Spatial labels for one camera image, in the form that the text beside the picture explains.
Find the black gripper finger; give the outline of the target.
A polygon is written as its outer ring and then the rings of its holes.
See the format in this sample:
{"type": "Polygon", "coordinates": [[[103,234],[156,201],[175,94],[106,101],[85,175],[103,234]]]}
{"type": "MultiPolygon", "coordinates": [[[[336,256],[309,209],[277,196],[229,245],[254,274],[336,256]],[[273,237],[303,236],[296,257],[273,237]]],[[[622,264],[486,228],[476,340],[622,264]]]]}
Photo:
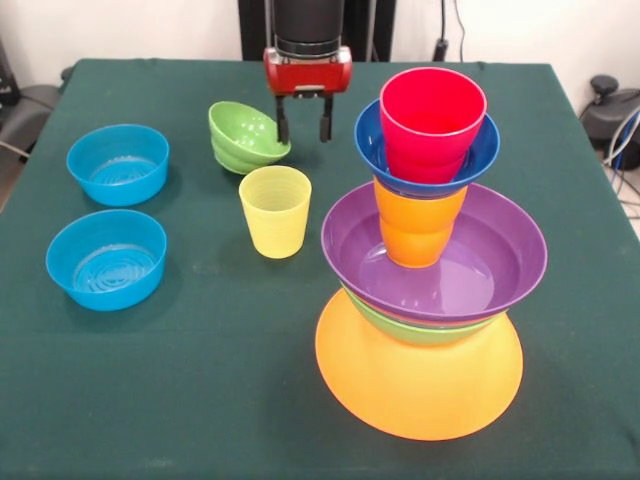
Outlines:
{"type": "Polygon", "coordinates": [[[288,120],[285,114],[285,96],[276,95],[276,124],[277,124],[277,141],[281,144],[288,144],[289,139],[289,127],[288,120]]]}
{"type": "Polygon", "coordinates": [[[323,112],[320,119],[320,141],[329,142],[332,139],[332,116],[334,96],[326,94],[323,96],[323,112]]]}

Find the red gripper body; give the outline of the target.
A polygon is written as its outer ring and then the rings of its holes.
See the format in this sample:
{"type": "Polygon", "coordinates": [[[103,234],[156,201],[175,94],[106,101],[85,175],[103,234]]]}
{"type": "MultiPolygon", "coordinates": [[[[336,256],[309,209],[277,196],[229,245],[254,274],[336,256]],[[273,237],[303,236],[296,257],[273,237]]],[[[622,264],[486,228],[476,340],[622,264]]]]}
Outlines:
{"type": "Polygon", "coordinates": [[[264,50],[263,62],[267,83],[276,96],[345,92],[353,70],[348,46],[341,46],[332,56],[315,59],[283,56],[274,47],[269,47],[264,50]]]}

